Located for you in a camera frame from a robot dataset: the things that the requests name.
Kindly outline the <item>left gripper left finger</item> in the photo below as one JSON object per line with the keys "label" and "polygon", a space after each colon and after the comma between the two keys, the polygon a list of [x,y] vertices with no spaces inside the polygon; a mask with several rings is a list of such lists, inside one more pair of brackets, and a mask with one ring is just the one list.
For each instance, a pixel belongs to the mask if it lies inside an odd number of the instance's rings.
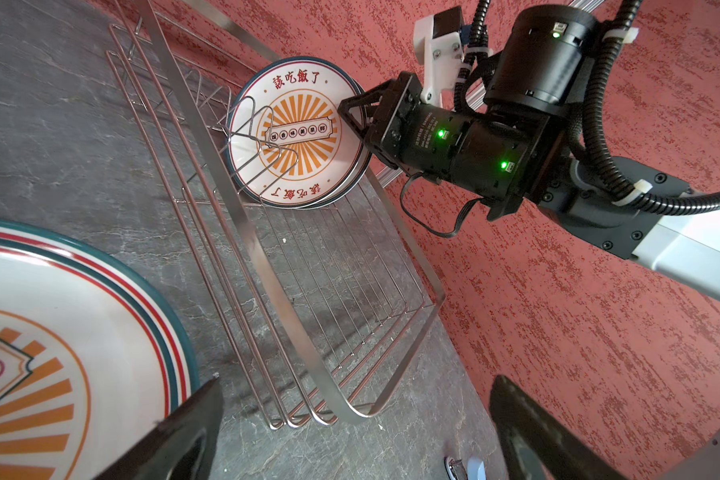
{"label": "left gripper left finger", "polygon": [[224,399],[219,381],[207,381],[99,479],[207,479],[217,451]]}

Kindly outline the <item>orange striped plate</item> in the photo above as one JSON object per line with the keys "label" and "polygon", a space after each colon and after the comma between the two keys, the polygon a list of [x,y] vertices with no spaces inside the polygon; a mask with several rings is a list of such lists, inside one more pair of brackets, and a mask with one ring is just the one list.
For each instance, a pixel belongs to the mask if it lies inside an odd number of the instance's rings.
{"label": "orange striped plate", "polygon": [[191,390],[139,296],[0,238],[0,479],[91,479]]}
{"label": "orange striped plate", "polygon": [[361,140],[339,114],[351,76],[315,57],[257,73],[226,120],[224,156],[239,192],[281,209],[310,209],[347,179]]}
{"label": "orange striped plate", "polygon": [[[353,90],[355,91],[355,95],[360,95],[360,94],[365,93],[365,90],[363,89],[363,87],[361,87],[360,84],[357,83],[352,78],[351,78],[351,83],[353,85]],[[368,124],[368,115],[367,115],[367,109],[363,110],[363,108],[365,108],[365,107],[354,107],[354,108],[350,109],[350,112],[352,113],[353,117],[356,120],[359,120],[361,122],[362,126],[365,127]],[[365,172],[368,169],[370,160],[371,160],[371,153],[367,150],[367,148],[362,144],[362,141],[361,141],[359,153],[356,155],[355,162],[353,164],[353,167],[350,171],[348,178],[342,181],[342,183],[339,185],[339,187],[337,188],[337,190],[335,192],[327,195],[325,198],[316,202],[314,205],[312,205],[310,207],[310,209],[324,208],[328,205],[331,205],[331,204],[337,202],[342,197],[344,197],[361,180],[361,177],[365,174]]]}

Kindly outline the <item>orange striped front plate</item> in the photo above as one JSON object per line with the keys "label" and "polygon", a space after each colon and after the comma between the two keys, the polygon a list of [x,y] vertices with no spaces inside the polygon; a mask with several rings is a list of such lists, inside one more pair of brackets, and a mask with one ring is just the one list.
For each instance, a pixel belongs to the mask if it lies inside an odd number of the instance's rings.
{"label": "orange striped front plate", "polygon": [[139,296],[0,238],[0,479],[91,479],[191,390]]}

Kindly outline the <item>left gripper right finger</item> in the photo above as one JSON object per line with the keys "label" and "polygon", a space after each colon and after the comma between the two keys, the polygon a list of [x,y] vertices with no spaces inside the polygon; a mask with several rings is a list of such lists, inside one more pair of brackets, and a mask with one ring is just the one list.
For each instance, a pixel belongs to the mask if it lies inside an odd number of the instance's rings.
{"label": "left gripper right finger", "polygon": [[494,378],[489,413],[510,479],[622,479],[517,384]]}

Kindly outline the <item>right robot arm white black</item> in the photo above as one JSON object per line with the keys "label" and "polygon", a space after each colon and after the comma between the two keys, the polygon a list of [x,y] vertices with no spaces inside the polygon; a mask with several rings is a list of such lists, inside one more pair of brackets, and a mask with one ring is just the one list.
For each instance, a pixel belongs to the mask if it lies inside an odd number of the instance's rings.
{"label": "right robot arm white black", "polygon": [[364,147],[410,181],[447,182],[488,208],[524,201],[573,236],[720,301],[720,191],[617,157],[605,135],[606,89],[638,34],[640,5],[598,20],[579,2],[519,13],[505,47],[489,46],[490,5],[420,20],[425,74],[403,72],[342,100]]}

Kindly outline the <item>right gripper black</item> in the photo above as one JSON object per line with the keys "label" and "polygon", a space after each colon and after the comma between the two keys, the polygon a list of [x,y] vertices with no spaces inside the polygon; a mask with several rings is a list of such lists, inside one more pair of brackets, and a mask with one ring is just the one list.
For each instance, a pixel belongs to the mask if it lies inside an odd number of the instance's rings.
{"label": "right gripper black", "polygon": [[352,132],[384,165],[402,165],[401,149],[408,117],[420,105],[422,85],[402,72],[376,87],[340,102],[339,114]]}

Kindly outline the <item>red patterned plate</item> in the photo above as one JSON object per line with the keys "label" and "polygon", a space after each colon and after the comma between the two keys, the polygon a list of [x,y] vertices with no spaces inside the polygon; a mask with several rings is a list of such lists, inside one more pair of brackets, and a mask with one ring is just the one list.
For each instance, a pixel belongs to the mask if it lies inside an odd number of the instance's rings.
{"label": "red patterned plate", "polygon": [[195,353],[179,317],[165,297],[135,270],[80,240],[1,218],[0,248],[89,280],[122,304],[156,353],[167,414],[199,388]]}

